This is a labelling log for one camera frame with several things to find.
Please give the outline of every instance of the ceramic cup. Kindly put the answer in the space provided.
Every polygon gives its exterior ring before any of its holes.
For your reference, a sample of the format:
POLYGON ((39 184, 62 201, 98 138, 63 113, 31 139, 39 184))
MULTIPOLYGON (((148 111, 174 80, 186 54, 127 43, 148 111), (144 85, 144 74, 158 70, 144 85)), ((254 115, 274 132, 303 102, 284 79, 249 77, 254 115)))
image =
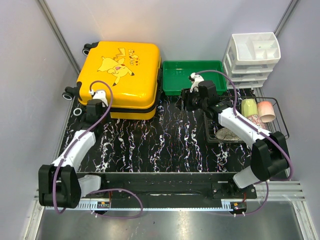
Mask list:
POLYGON ((252 115, 258 115, 256 100, 252 98, 242 100, 241 114, 246 118, 252 115))
POLYGON ((263 123, 269 123, 275 120, 275 110, 272 103, 269 101, 262 101, 258 103, 258 115, 263 123))
POLYGON ((262 122, 261 118, 257 114, 248 116, 247 119, 250 122, 257 125, 258 127, 263 128, 263 129, 267 129, 266 125, 262 122))

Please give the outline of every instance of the suitcase wheel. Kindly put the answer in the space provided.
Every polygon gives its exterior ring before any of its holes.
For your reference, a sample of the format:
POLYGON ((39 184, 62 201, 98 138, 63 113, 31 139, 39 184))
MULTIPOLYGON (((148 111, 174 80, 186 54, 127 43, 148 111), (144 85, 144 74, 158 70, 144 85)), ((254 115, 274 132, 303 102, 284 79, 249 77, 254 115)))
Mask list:
POLYGON ((85 56, 88 56, 89 51, 90 51, 90 48, 88 48, 88 47, 84 47, 84 48, 82 49, 82 53, 83 53, 83 55, 85 55, 85 56))
POLYGON ((68 101, 72 101, 72 99, 74 99, 74 95, 69 92, 62 93, 62 97, 68 101))

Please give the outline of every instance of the black wire rack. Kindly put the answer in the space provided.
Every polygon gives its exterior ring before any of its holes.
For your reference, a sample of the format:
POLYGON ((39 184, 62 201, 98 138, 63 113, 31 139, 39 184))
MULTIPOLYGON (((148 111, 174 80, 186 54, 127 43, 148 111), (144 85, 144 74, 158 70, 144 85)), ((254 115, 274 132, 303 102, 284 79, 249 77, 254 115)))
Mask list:
MULTIPOLYGON (((226 101, 234 104, 234 96, 221 96, 221 101, 226 101)), ((268 101, 271 102, 273 105, 274 113, 275 113, 275 119, 271 122, 265 122, 265 126, 268 131, 275 133, 277 131, 281 132, 285 139, 288 139, 290 137, 287 125, 284 120, 284 116, 281 112, 280 106, 278 101, 273 97, 258 97, 258 96, 238 96, 238 100, 236 103, 236 109, 239 113, 241 113, 240 106, 241 102, 244 99, 255 99, 257 103, 268 101)), ((216 133, 218 130, 224 128, 219 123, 214 122, 213 120, 207 118, 206 114, 204 114, 204 131, 205 131, 205 137, 208 144, 212 143, 244 143, 242 140, 226 140, 226 139, 218 139, 216 138, 216 133)))

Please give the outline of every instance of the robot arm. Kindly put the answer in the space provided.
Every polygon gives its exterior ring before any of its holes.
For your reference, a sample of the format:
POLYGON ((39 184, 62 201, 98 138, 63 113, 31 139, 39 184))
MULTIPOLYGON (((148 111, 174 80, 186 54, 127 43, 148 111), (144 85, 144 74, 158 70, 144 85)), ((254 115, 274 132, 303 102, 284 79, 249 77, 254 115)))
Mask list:
MULTIPOLYGON (((191 75, 190 77, 199 80, 197 75, 191 75)), ((246 121, 247 124, 245 124, 235 116, 229 103, 220 101, 216 86, 212 81, 198 81, 196 87, 197 91, 191 91, 188 88, 181 91, 181 106, 187 111, 202 109, 208 118, 230 129, 252 150, 250 166, 235 174, 230 181, 231 188, 234 191, 246 188, 259 181, 267 181, 289 167, 281 152, 260 134, 262 132, 272 138, 288 154, 286 139, 281 132, 271 133, 255 125, 236 111, 237 116, 246 121)))
POLYGON ((75 208, 80 198, 100 189, 100 176, 89 174, 78 179, 76 172, 89 149, 96 143, 96 137, 102 133, 102 124, 85 132, 103 115, 107 106, 106 92, 99 90, 94 93, 92 100, 87 103, 86 113, 81 118, 79 130, 74 134, 70 144, 51 165, 42 165, 39 169, 39 203, 42 206, 53 206, 53 176, 61 160, 64 162, 55 183, 58 207, 75 208))

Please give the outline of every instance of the black table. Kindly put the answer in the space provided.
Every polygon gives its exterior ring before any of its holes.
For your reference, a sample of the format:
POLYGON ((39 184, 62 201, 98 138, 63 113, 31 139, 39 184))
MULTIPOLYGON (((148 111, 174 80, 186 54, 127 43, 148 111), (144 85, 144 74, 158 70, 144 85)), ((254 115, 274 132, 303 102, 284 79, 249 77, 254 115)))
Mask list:
MULTIPOLYGON (((239 89, 238 96, 254 96, 253 89, 239 89)), ((225 96, 233 96, 233 90, 225 96)), ((215 143, 205 140, 201 110, 181 111, 178 96, 161 96, 151 120, 113 119, 104 125, 81 163, 79 172, 239 172, 249 166, 251 150, 245 143, 215 143)), ((60 154, 70 143, 79 117, 73 109, 60 154)))

